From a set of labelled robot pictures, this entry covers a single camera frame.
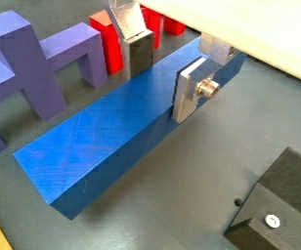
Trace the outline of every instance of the gray floor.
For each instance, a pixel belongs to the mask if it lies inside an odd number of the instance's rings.
[[[101,10],[93,0],[0,1],[29,20],[39,39]],[[196,34],[163,37],[159,59]],[[253,59],[217,97],[69,222],[43,202],[12,152],[124,82],[92,89],[68,65],[56,72],[68,110],[41,122],[21,96],[0,104],[0,227],[15,249],[235,249],[221,233],[287,146],[301,152],[301,81]]]

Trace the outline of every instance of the bolt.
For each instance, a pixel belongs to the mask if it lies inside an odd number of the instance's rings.
[[[196,94],[200,97],[205,97],[207,99],[213,98],[217,91],[219,91],[219,85],[213,81],[211,81],[209,78],[203,80],[196,86]]]

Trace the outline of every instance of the screw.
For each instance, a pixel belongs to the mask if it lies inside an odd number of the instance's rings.
[[[241,200],[239,198],[233,199],[233,204],[236,207],[241,206]]]

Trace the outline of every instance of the white panel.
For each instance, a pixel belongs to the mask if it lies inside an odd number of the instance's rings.
[[[136,0],[301,78],[299,0]]]

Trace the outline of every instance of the black object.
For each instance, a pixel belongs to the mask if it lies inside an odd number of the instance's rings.
[[[279,218],[279,228],[265,216]],[[289,147],[259,179],[224,232],[240,250],[301,250],[301,154]]]

